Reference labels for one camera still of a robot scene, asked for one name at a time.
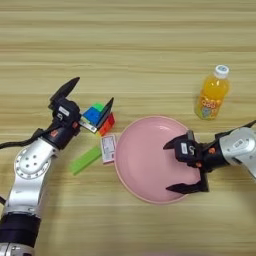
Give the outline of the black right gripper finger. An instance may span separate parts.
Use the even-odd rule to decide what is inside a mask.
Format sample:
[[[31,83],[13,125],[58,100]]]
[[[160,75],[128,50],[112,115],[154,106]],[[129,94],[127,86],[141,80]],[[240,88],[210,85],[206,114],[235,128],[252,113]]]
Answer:
[[[203,189],[204,187],[200,182],[197,182],[195,184],[190,184],[190,185],[185,183],[179,183],[179,184],[174,184],[167,187],[168,191],[180,193],[183,195],[201,192]]]
[[[183,140],[185,140],[185,141],[188,140],[188,135],[187,134],[184,134],[184,135],[173,138],[171,141],[167,142],[164,145],[163,149],[174,149],[175,148],[175,143],[183,141]]]

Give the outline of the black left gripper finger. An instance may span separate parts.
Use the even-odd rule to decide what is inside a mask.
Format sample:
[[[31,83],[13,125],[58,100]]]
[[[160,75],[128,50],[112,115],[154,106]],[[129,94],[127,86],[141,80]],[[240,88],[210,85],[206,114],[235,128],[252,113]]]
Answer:
[[[114,102],[114,98],[111,98],[110,101],[104,106],[103,110],[101,111],[101,115],[96,126],[97,129],[99,129],[104,124],[105,120],[110,114],[113,102]]]
[[[50,101],[56,101],[61,97],[67,97],[72,90],[75,88],[76,84],[78,83],[78,81],[80,80],[79,77],[73,78],[71,80],[69,80],[67,83],[65,83],[64,85],[62,85],[56,92],[55,94],[50,98]]]

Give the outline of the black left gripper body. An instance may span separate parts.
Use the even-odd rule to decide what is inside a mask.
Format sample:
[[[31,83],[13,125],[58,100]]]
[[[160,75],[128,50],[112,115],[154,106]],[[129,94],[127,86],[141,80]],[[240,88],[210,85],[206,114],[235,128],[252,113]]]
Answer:
[[[80,132],[80,128],[86,128],[92,133],[97,132],[97,128],[84,121],[74,121],[70,126],[53,122],[50,131],[44,135],[44,139],[58,150],[63,150],[74,136]]]

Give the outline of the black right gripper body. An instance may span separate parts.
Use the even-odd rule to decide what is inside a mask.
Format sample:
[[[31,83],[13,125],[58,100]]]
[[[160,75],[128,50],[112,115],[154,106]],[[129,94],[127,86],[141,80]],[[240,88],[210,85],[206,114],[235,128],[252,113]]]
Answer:
[[[200,180],[189,186],[189,192],[208,192],[207,174],[228,165],[221,151],[220,142],[215,139],[210,143],[198,143],[192,131],[187,132],[189,159],[187,165],[198,168]]]

